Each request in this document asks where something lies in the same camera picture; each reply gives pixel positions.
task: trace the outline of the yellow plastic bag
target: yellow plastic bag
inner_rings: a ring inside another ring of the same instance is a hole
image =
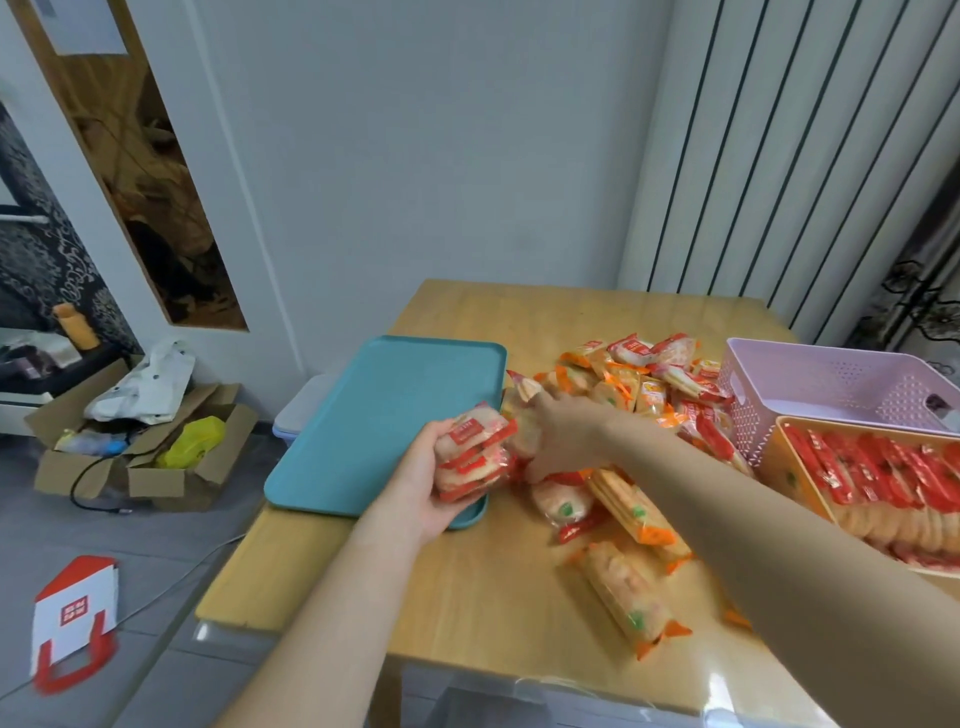
[[[180,437],[156,459],[158,468],[189,470],[196,467],[204,455],[223,442],[227,424],[219,417],[204,417],[183,426]]]

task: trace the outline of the patterned curtain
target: patterned curtain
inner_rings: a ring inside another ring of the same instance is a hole
[[[960,161],[846,346],[912,353],[960,385]]]
[[[51,309],[72,303],[102,338],[139,352],[133,332],[0,105],[0,176],[17,202],[48,225],[0,222],[0,327],[59,331]]]

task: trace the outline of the vertical radiator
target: vertical radiator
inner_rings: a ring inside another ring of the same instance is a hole
[[[678,0],[621,288],[842,344],[960,155],[957,0]]]

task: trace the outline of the teal plastic tray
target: teal plastic tray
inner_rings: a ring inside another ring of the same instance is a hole
[[[279,508],[359,516],[424,423],[479,401],[499,407],[507,350],[484,341],[380,336],[353,357],[317,414],[270,473]],[[451,528],[476,523],[484,496]]]

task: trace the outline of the snack package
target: snack package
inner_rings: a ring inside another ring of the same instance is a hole
[[[691,422],[705,417],[716,425],[728,440],[733,439],[733,417],[721,404],[691,400],[683,392],[674,391],[670,398],[674,410],[685,414]]]
[[[500,414],[512,420],[516,412],[530,405],[536,395],[543,391],[542,385],[535,379],[507,370],[507,376],[513,383],[503,391],[503,402],[500,404]]]
[[[608,372],[610,370],[611,364],[618,363],[613,360],[613,357],[610,356],[610,352],[608,352],[606,349],[598,349],[589,356],[589,360],[590,368],[598,378],[603,378],[604,372]]]
[[[450,502],[474,491],[506,485],[516,471],[516,458],[503,445],[483,449],[471,460],[459,465],[440,465],[433,483],[440,500]]]
[[[685,397],[691,400],[715,404],[729,404],[733,401],[733,395],[721,389],[716,382],[688,374],[677,366],[662,366],[658,364],[653,369],[653,375],[662,379],[679,392],[682,392]]]
[[[557,543],[567,544],[578,536],[583,536],[593,530],[610,517],[610,511],[604,508],[603,503],[594,502],[593,508],[587,515],[575,523],[562,525],[557,529]]]
[[[946,451],[872,433],[783,431],[845,531],[908,564],[960,560],[960,478]]]
[[[683,431],[685,424],[691,421],[686,415],[681,414],[680,412],[674,412],[673,407],[667,404],[666,408],[663,410],[663,416],[657,417],[654,422],[657,423],[658,427],[669,430],[676,435],[680,434]]]
[[[592,339],[587,341],[585,344],[581,344],[576,349],[571,349],[568,352],[564,352],[557,359],[561,364],[571,364],[574,367],[580,367],[581,369],[591,369],[592,363],[590,361],[590,356],[595,352],[601,352],[603,350],[603,342],[599,339]]]
[[[500,414],[512,420],[516,427],[507,447],[521,460],[530,460],[540,450],[542,438],[540,419],[530,401],[543,391],[543,387],[534,379],[509,369],[507,375],[514,386],[504,392]]]
[[[673,544],[658,546],[657,556],[663,562],[664,570],[670,574],[693,560],[693,551],[686,544],[683,537],[678,533],[677,541]]]
[[[593,494],[638,544],[670,546],[679,536],[660,509],[636,485],[611,470],[598,469],[587,481]]]
[[[514,423],[516,433],[507,441],[507,447],[520,460],[532,460],[540,451],[540,442],[543,439],[540,418],[533,408],[528,407],[517,410]]]
[[[584,371],[577,367],[566,367],[558,364],[552,372],[534,376],[543,389],[551,395],[561,392],[573,397],[588,395],[597,383],[596,375],[591,371]]]
[[[719,361],[714,361],[713,359],[696,359],[693,362],[693,366],[696,368],[697,376],[703,379],[716,381],[720,378],[722,365]]]
[[[607,351],[614,361],[629,364],[639,369],[645,368],[654,362],[654,353],[650,345],[636,338],[636,334],[614,341],[607,347]]]
[[[501,442],[516,432],[516,423],[480,402],[464,412],[454,422],[449,432],[437,440],[434,452],[441,464],[467,463],[483,448]]]
[[[604,372],[603,380],[597,382],[588,396],[601,404],[612,404],[624,412],[633,412],[636,405],[636,390],[636,381],[631,388],[623,379],[613,376],[610,372]]]
[[[693,354],[696,351],[697,340],[685,333],[675,333],[651,349],[654,361],[659,366],[680,367],[685,371],[693,366]]]
[[[636,413],[643,417],[662,417],[666,409],[666,387],[651,376],[639,378],[636,394]]]
[[[747,459],[740,454],[740,451],[730,441],[730,439],[721,432],[712,420],[706,417],[697,418],[697,432],[707,443],[710,454],[721,463],[736,468],[748,477],[754,476],[754,469],[750,467]]]
[[[555,473],[530,486],[530,495],[540,512],[556,527],[582,521],[595,498],[582,473]]]
[[[611,542],[590,544],[577,560],[638,660],[665,637],[693,634],[674,619],[654,587]]]

